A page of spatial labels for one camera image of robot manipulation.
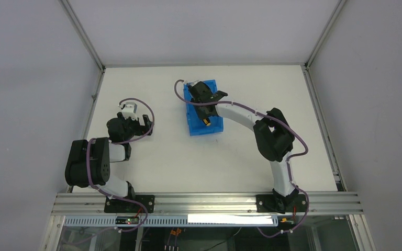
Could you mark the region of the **yellow black handled screwdriver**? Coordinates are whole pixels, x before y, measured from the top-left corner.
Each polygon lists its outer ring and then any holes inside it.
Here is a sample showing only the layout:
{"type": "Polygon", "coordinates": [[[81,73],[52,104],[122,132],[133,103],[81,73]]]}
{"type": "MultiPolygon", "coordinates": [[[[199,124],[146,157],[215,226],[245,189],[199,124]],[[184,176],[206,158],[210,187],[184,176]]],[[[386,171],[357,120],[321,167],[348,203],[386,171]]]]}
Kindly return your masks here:
{"type": "Polygon", "coordinates": [[[211,122],[210,122],[210,120],[208,118],[203,119],[203,123],[204,123],[205,126],[210,126],[211,125],[211,122]]]}

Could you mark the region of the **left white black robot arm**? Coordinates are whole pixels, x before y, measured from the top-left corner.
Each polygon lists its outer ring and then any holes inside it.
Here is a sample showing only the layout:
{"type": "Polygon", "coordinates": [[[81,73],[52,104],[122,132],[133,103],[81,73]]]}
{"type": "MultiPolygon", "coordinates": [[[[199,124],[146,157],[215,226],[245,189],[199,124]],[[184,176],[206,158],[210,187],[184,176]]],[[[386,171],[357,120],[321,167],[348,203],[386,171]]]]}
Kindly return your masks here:
{"type": "Polygon", "coordinates": [[[152,134],[152,121],[148,115],[139,119],[124,116],[107,121],[108,137],[72,142],[65,167],[65,180],[70,186],[91,187],[102,191],[106,196],[135,200],[132,184],[111,174],[111,163],[126,162],[131,158],[130,141],[134,136],[152,134]]]}

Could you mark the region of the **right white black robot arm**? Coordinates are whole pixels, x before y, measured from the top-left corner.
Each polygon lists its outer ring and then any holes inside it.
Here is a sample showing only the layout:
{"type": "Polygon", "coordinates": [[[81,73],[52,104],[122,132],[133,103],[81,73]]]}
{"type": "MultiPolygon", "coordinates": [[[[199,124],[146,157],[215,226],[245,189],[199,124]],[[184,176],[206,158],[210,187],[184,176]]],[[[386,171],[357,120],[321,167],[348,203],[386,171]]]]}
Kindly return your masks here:
{"type": "Polygon", "coordinates": [[[285,213],[293,205],[299,190],[293,183],[288,163],[295,136],[283,113],[273,108],[262,114],[243,104],[226,100],[227,93],[219,90],[213,92],[202,81],[185,84],[185,88],[191,96],[188,103],[194,106],[198,118],[205,125],[209,125],[211,117],[222,117],[253,132],[258,151],[269,161],[274,179],[273,195],[262,204],[270,212],[285,213]]]}

